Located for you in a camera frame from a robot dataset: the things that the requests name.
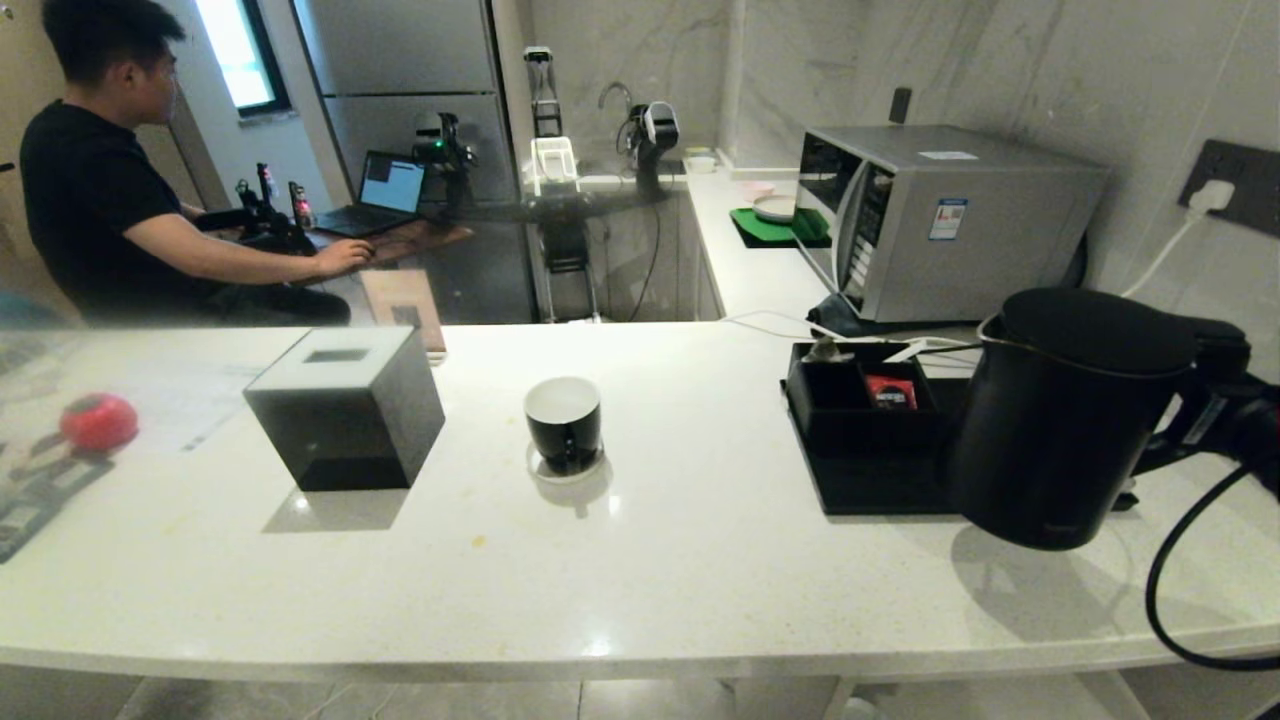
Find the man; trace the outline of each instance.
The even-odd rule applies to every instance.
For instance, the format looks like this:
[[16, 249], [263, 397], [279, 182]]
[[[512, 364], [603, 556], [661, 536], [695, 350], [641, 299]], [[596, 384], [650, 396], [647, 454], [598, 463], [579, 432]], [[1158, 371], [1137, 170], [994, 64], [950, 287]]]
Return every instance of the man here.
[[347, 324], [338, 297], [282, 283], [366, 264], [342, 240], [312, 258], [209, 237], [151, 167], [133, 129], [169, 122], [169, 41], [178, 20], [151, 0], [46, 0], [44, 24], [67, 77], [27, 127], [20, 165], [31, 236], [93, 327]]

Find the microwave label sticker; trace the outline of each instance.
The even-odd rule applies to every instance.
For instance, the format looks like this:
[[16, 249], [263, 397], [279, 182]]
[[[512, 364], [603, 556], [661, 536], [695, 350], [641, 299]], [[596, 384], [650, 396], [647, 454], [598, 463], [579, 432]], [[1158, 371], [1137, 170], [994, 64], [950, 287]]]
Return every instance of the microwave label sticker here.
[[977, 155], [970, 155], [968, 152], [960, 152], [959, 150], [936, 150], [932, 152], [920, 152], [929, 160], [977, 160]]
[[938, 209], [933, 213], [933, 227], [929, 228], [929, 240], [955, 240], [960, 233], [964, 211], [968, 209], [968, 200], [945, 197], [938, 201]]

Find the short black hair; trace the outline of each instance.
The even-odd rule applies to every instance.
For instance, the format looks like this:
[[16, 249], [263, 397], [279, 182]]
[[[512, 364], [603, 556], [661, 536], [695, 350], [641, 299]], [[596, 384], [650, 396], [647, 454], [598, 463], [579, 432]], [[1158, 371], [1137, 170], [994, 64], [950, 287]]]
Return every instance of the short black hair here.
[[133, 60], [150, 70], [170, 40], [187, 38], [152, 0], [45, 0], [44, 23], [67, 81], [91, 87], [113, 63]]

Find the refrigerator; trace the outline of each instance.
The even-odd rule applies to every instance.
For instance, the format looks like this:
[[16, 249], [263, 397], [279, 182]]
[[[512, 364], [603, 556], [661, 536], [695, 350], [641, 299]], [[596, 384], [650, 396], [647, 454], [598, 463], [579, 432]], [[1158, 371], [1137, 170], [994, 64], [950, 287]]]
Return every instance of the refrigerator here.
[[[443, 111], [458, 117], [458, 138], [476, 152], [476, 204], [520, 199], [488, 0], [293, 0], [293, 8], [352, 197], [365, 152], [410, 154], [415, 132], [438, 127]], [[435, 214], [443, 202], [443, 181], [428, 177], [421, 211]], [[524, 227], [467, 225], [474, 237], [420, 256], [442, 322], [534, 322]]]

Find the red tomato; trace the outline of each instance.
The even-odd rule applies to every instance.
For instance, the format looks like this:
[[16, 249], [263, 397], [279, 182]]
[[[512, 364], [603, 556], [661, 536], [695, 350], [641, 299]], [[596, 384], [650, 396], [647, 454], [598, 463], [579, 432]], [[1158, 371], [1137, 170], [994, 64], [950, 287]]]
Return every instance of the red tomato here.
[[68, 405], [58, 428], [76, 447], [102, 452], [138, 434], [138, 414], [123, 397], [99, 392]]

